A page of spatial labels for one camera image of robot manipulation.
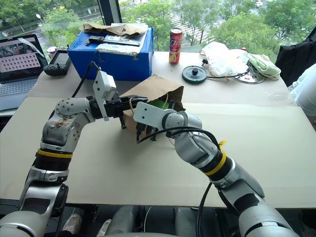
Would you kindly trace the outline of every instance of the laptop keyboard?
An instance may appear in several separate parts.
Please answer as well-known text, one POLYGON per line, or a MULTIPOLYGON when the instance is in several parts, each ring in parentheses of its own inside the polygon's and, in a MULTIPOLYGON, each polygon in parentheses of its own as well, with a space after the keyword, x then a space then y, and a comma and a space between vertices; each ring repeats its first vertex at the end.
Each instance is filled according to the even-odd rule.
POLYGON ((15 83, 2 84, 0 86, 0 96, 15 95, 29 92, 36 81, 21 81, 15 83))

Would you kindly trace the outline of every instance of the laptop screen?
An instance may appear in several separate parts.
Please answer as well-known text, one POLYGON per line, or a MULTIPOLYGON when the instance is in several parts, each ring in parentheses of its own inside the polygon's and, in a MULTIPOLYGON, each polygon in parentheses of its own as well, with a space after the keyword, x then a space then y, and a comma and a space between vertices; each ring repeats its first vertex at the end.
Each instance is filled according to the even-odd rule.
POLYGON ((0 40, 0 83, 37 77, 45 65, 36 35, 0 40))

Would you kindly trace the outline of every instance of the red soda can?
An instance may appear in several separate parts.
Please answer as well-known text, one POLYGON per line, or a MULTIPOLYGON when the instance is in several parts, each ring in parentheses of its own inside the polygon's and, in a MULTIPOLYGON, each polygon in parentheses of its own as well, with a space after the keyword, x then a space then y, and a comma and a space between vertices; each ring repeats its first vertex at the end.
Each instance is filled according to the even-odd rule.
POLYGON ((170 50, 169 63, 176 64, 179 62, 182 41, 182 30, 173 28, 170 30, 170 50))

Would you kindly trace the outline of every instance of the blue box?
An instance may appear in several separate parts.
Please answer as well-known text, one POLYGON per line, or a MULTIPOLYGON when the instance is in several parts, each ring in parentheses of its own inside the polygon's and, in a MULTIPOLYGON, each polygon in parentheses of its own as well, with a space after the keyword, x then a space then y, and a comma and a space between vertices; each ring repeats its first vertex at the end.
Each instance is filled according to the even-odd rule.
MULTIPOLYGON (((130 55, 98 52, 98 44, 85 45, 90 36, 105 36, 105 34, 89 34, 81 32, 69 48, 69 57, 82 78, 88 64, 94 61, 102 71, 112 75, 114 80, 143 81, 150 77, 153 71, 152 61, 154 54, 154 30, 149 28, 145 37, 144 45, 137 55, 137 60, 130 55)), ((96 71, 92 67, 87 79, 94 80, 96 71)))

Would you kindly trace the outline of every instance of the remote controller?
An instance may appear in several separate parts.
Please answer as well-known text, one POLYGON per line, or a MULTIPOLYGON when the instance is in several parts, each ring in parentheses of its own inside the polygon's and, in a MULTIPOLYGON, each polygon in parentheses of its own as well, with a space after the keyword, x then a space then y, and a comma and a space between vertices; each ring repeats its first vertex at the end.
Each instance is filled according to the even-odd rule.
POLYGON ((64 76, 67 74, 70 63, 67 48, 57 48, 52 60, 44 67, 44 72, 50 76, 64 76))

